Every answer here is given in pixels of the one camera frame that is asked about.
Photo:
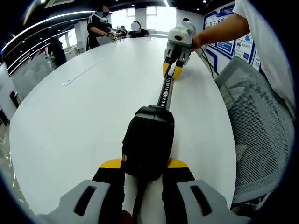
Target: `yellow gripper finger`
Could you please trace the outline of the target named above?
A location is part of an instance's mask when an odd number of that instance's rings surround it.
[[[173,74],[173,80],[175,80],[181,73],[182,73],[182,67],[176,66],[174,69],[174,74]]]

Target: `ceiling light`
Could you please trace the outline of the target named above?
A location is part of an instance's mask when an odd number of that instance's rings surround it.
[[[56,34],[56,35],[54,35],[53,37],[55,37],[55,36],[59,36],[59,35],[61,35],[61,34],[64,34],[64,33],[70,32],[70,31],[71,31],[71,29],[70,29],[70,30],[67,30],[67,31],[64,31],[64,32],[62,32],[62,33],[60,33],[60,34]]]
[[[56,19],[56,18],[60,18],[60,17],[63,17],[63,16],[68,16],[68,15],[74,15],[74,14],[83,14],[83,13],[94,13],[94,10],[93,11],[80,11],[80,12],[73,12],[73,13],[65,13],[65,14],[61,14],[61,15],[56,15],[56,16],[53,16],[51,18],[48,18],[48,19],[45,19],[43,21],[40,21],[34,25],[32,25],[31,27],[28,27],[27,29],[23,30],[22,32],[20,32],[17,36],[14,36],[13,39],[11,39],[1,50],[1,53],[5,50],[5,48],[7,48],[9,46],[9,44],[11,44],[16,38],[18,38],[19,36],[21,36],[22,34],[26,33],[28,30],[32,29],[33,27],[36,27],[44,22],[47,22],[47,21],[50,21],[50,20],[53,20],[53,19]]]
[[[48,45],[49,45],[49,43],[46,44],[45,46],[41,47],[40,49],[43,49],[43,48],[47,47]],[[40,49],[36,50],[34,53],[32,53],[31,55],[29,55],[28,57],[26,57],[23,61],[26,61],[28,58],[30,58],[31,56],[33,56],[33,54],[35,54],[36,52],[38,52]],[[9,73],[9,76],[14,72],[14,70],[16,70],[16,69],[20,66],[20,64],[17,65],[17,67],[15,67],[15,68]]]
[[[169,7],[169,4],[168,4],[167,0],[163,0],[163,1],[165,3],[166,7]]]

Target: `person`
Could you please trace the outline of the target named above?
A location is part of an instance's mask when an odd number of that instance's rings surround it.
[[[66,57],[62,48],[62,43],[59,41],[58,37],[50,38],[50,44],[48,46],[48,55],[50,58],[52,58],[51,54],[53,54],[53,56],[55,57],[53,61],[57,68],[66,63]]]
[[[125,29],[125,26],[121,26],[121,29],[127,33],[127,30]]]
[[[108,23],[108,20],[104,17],[109,15],[109,9],[106,6],[101,6],[97,8],[97,11],[94,12],[91,16],[88,18],[87,22],[87,31],[89,33],[87,38],[87,49],[93,49],[95,47],[98,47],[100,44],[97,40],[97,37],[108,37],[110,39],[114,39],[114,36],[109,33],[109,31],[115,29],[112,29],[110,24]]]
[[[293,120],[295,115],[294,83],[284,50],[267,21],[247,0],[236,0],[234,14],[216,26],[205,29],[192,39],[192,49],[202,45],[238,39],[251,32],[261,60],[260,72],[272,89],[285,101]]]
[[[121,36],[126,36],[127,35],[127,31],[125,31],[123,28],[121,27],[116,27],[116,36],[117,37],[121,37]]]
[[[149,36],[149,32],[145,29],[142,29],[141,24],[138,21],[132,22],[131,29],[132,31],[129,32],[129,35],[132,38]]]

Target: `ceiling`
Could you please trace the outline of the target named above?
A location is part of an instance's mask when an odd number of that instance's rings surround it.
[[[7,14],[9,15],[0,15],[2,21],[2,33],[0,35],[1,49],[14,38],[14,35],[17,36],[2,52],[2,58],[6,62],[7,67],[10,67],[9,72],[19,64],[19,60],[28,56],[30,52],[33,53],[44,46],[46,44],[44,40],[50,36],[72,29],[76,22],[86,20],[90,16],[90,13],[72,14],[44,22],[18,37],[19,33],[40,21],[65,13],[95,10],[95,8],[100,5],[109,7],[109,10],[112,12],[130,8],[132,5],[134,5],[135,8],[165,6],[163,0],[74,0],[71,3],[45,8],[51,1],[63,2],[72,0],[22,0],[17,3],[8,0],[1,6],[2,9],[7,10]],[[201,15],[206,15],[216,8],[232,2],[232,0],[206,0],[207,3],[203,3],[202,0],[167,1],[170,7],[176,7],[180,10],[186,10]],[[25,56],[19,58],[29,49],[30,51]]]

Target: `window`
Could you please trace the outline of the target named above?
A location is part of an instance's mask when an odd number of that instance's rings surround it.
[[[59,41],[62,43],[62,48],[63,49],[67,48],[66,40],[65,40],[65,35],[64,34],[59,38]]]
[[[69,36],[70,46],[76,45],[77,38],[76,38],[75,29],[72,29],[70,32],[68,32],[68,36]]]
[[[135,8],[127,8],[113,12],[111,15],[112,27],[125,26],[126,30],[131,30],[131,24],[136,20]]]
[[[146,28],[168,32],[176,26],[177,10],[174,7],[147,7]]]

